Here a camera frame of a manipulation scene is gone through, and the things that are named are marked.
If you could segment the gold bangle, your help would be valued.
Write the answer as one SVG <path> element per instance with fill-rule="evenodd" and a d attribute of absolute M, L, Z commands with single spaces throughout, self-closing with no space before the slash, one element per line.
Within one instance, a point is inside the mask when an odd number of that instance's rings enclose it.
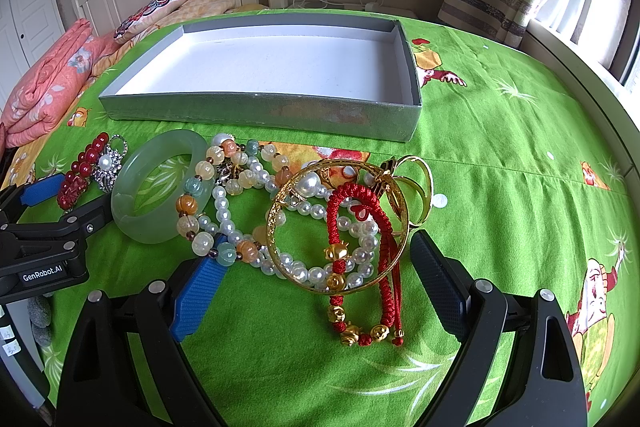
<path fill-rule="evenodd" d="M 337 187 L 333 191 L 333 196 L 336 197 L 336 202 L 329 202 L 328 210 L 326 213 L 333 212 L 340 207 L 341 201 L 347 197 L 355 197 L 357 202 L 370 208 L 370 215 L 372 217 L 385 217 L 385 212 L 380 205 L 369 204 L 364 202 L 364 190 L 370 190 L 375 196 L 376 200 L 380 200 L 383 196 L 387 198 L 390 209 L 393 210 L 397 219 L 399 220 L 399 230 L 395 231 L 390 229 L 390 247 L 392 247 L 393 257 L 386 261 L 384 269 L 378 271 L 378 276 L 375 279 L 370 280 L 358 287 L 348 287 L 346 279 L 343 275 L 338 275 L 337 271 L 333 271 L 326 277 L 326 291 L 316 289 L 313 287 L 307 287 L 302 282 L 296 280 L 294 275 L 288 272 L 284 264 L 281 262 L 280 254 L 278 253 L 276 246 L 276 236 L 274 236 L 274 229 L 276 228 L 277 219 L 281 208 L 285 206 L 290 199 L 294 202 L 303 202 L 307 195 L 299 190 L 298 184 L 300 181 L 304 181 L 311 173 L 319 173 L 319 179 L 323 180 L 326 170 L 335 166 L 352 167 L 356 170 L 364 170 L 373 176 L 373 184 L 371 186 L 356 185 L 355 192 L 349 192 L 346 184 Z M 298 173 L 295 173 L 291 179 L 285 182 L 280 188 L 276 196 L 273 197 L 271 207 L 267 213 L 266 218 L 266 246 L 269 251 L 269 256 L 276 269 L 289 281 L 297 286 L 311 291 L 312 293 L 327 296 L 344 296 L 356 291 L 363 291 L 364 288 L 368 288 L 372 285 L 380 283 L 385 280 L 390 274 L 395 272 L 395 267 L 398 265 L 402 252 L 407 246 L 409 232 L 412 229 L 409 228 L 409 210 L 404 193 L 401 192 L 398 183 L 396 183 L 392 177 L 385 173 L 380 166 L 375 166 L 364 161 L 354 161 L 347 159 L 322 159 L 313 164 L 309 164 L 307 167 L 300 169 Z"/>

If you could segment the green jade bangle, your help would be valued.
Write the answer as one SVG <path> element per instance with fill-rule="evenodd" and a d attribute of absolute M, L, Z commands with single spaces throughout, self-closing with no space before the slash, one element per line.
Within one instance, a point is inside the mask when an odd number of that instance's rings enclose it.
<path fill-rule="evenodd" d="M 163 132 L 138 147 L 112 190 L 111 210 L 119 230 L 142 244 L 177 236 L 175 201 L 205 158 L 206 148 L 205 139 L 188 129 Z"/>

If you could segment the gold hoop earrings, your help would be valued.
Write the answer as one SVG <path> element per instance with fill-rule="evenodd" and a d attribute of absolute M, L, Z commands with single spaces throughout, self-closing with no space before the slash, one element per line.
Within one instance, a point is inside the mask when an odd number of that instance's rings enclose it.
<path fill-rule="evenodd" d="M 400 174 L 397 174 L 396 171 L 398 168 L 405 164 L 418 166 L 422 171 L 424 180 L 416 181 L 415 179 L 410 178 L 410 176 L 401 176 Z M 401 158 L 388 158 L 386 161 L 382 162 L 380 167 L 385 173 L 388 173 L 396 183 L 412 188 L 413 191 L 420 196 L 422 206 L 420 216 L 416 219 L 409 219 L 409 228 L 413 230 L 421 228 L 422 225 L 425 225 L 433 207 L 432 200 L 434 196 L 434 180 L 430 166 L 420 156 L 406 155 Z"/>

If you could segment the grey cardboard tray box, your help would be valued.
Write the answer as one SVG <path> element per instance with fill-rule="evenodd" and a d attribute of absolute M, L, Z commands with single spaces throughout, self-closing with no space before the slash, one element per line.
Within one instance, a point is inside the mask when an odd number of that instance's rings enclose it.
<path fill-rule="evenodd" d="M 399 20 L 312 10 L 154 32 L 100 93 L 113 119 L 240 124 L 409 141 L 420 82 Z"/>

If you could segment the pink folded quilt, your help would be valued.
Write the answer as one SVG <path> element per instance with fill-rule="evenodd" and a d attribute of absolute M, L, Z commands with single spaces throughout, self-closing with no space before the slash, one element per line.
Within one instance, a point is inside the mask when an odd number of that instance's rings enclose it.
<path fill-rule="evenodd" d="M 6 147 L 37 140 L 58 125 L 101 57 L 118 48 L 111 35 L 97 37 L 81 18 L 21 78 L 2 110 Z"/>

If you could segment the white wardrobe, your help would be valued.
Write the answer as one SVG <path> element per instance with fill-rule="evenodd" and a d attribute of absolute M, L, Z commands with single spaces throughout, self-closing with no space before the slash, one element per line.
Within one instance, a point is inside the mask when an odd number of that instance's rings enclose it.
<path fill-rule="evenodd" d="M 1 0 L 1 107 L 25 72 L 64 31 L 56 0 Z"/>

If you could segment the silver rhinestone pearl brooch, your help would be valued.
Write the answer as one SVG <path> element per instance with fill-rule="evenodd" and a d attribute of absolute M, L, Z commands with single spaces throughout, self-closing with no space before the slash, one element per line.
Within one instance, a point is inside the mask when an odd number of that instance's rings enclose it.
<path fill-rule="evenodd" d="M 120 134 L 114 134 L 104 147 L 93 169 L 92 179 L 103 193 L 111 193 L 122 164 L 128 153 L 128 142 Z"/>

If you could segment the yellow patterned pillow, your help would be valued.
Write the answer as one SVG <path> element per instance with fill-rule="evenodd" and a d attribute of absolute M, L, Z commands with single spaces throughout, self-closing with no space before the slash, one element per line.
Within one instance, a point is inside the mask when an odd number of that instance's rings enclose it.
<path fill-rule="evenodd" d="M 113 53 L 97 60 L 96 64 L 93 65 L 90 76 L 100 77 L 108 68 L 117 64 L 133 46 L 160 28 L 206 16 L 224 14 L 234 7 L 235 0 L 186 0 L 171 13 L 153 20 L 152 23 L 137 35 L 128 39 Z"/>

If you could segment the embroidered round cushion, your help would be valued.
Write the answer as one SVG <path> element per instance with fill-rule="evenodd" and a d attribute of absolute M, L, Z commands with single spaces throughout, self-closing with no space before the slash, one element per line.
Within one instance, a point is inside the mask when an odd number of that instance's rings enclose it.
<path fill-rule="evenodd" d="M 146 28 L 164 16 L 180 8 L 188 0 L 151 0 L 134 14 L 125 18 L 114 31 L 114 40 L 118 44 L 124 44 L 134 36 L 139 35 Z"/>

